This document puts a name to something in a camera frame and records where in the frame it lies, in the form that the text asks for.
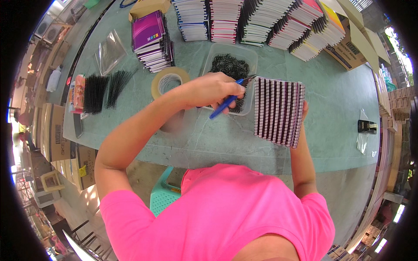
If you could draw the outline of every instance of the blue pliers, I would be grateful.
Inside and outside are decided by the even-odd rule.
[[[236,81],[236,83],[244,87],[247,87],[247,84],[256,76],[256,74],[250,75],[245,79],[239,79],[238,81]],[[214,112],[212,112],[212,114],[209,116],[209,119],[214,119],[216,116],[218,116],[219,113],[221,113],[226,107],[228,107],[233,101],[235,101],[237,97],[238,96],[236,95],[229,96],[226,100],[224,100],[224,102],[221,105],[219,105],[219,107]]]

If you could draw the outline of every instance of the packing tape roll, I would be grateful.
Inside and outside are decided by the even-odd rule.
[[[164,89],[168,86],[170,81],[179,81],[180,84],[185,84],[190,81],[189,74],[179,67],[168,67],[157,73],[151,82],[151,95],[154,100],[163,95]]]

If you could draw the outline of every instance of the hand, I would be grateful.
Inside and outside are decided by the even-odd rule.
[[[302,121],[305,120],[305,117],[308,114],[308,111],[309,111],[309,105],[308,105],[308,102],[305,100],[303,101]]]
[[[216,109],[229,95],[242,98],[245,93],[245,87],[235,83],[233,78],[221,72],[205,74],[175,89],[178,89],[179,95],[182,96],[185,109],[209,104]],[[233,101],[229,108],[235,106],[236,103]],[[225,108],[222,112],[227,114],[229,108]]]

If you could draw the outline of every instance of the yellow label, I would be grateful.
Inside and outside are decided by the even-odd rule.
[[[87,172],[86,172],[86,165],[84,165],[83,167],[81,167],[81,168],[79,169],[79,173],[80,173],[80,177],[84,177],[84,176],[86,176],[86,175],[87,175]]]
[[[178,188],[171,188],[171,191],[177,192],[177,193],[181,193],[181,190],[179,190]]]

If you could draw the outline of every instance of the window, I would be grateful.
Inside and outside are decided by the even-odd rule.
[[[387,240],[382,238],[382,241],[379,243],[379,245],[376,247],[375,253],[379,253],[380,250],[382,250],[382,247],[386,244]]]
[[[398,223],[398,221],[399,221],[399,219],[400,219],[400,216],[402,215],[402,213],[403,213],[403,209],[405,208],[405,205],[399,205],[399,208],[398,208],[398,210],[396,211],[396,216],[395,216],[395,218],[393,219],[393,222],[395,222],[395,223]]]
[[[373,3],[372,0],[350,0],[360,12]]]

